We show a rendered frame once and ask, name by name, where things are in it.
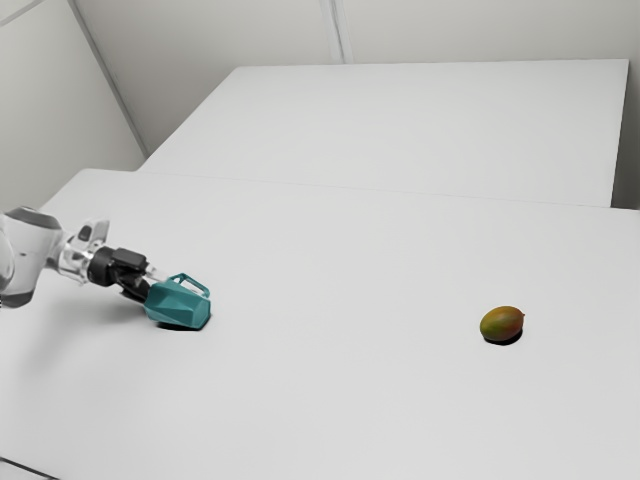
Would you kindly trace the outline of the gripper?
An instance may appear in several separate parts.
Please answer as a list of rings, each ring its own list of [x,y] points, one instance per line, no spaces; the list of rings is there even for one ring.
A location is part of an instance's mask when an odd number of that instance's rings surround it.
[[[149,295],[150,282],[165,282],[168,275],[148,266],[147,258],[137,252],[108,246],[100,247],[93,255],[88,266],[88,280],[102,287],[117,283],[121,294],[138,303],[144,303]]]

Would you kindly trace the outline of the teal faceted mug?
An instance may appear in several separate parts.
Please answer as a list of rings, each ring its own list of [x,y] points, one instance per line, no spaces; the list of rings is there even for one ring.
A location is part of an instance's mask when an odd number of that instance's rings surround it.
[[[143,308],[152,321],[198,331],[211,318],[210,291],[186,273],[175,274],[150,287]]]

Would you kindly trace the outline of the green and red mango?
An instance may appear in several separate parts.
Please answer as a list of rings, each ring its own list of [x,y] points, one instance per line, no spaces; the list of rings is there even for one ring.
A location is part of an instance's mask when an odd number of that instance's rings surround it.
[[[517,336],[524,327],[525,314],[513,306],[499,306],[487,312],[480,321],[485,340],[505,342]]]

